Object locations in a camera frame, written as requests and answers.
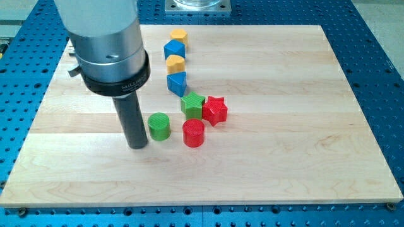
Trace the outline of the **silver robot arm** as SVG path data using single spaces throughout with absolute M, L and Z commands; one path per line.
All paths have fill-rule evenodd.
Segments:
M 136 0 L 55 0 L 86 87 L 124 96 L 150 76 Z

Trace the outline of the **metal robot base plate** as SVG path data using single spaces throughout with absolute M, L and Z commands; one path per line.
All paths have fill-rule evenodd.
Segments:
M 231 0 L 165 0 L 166 13 L 230 13 L 231 10 Z

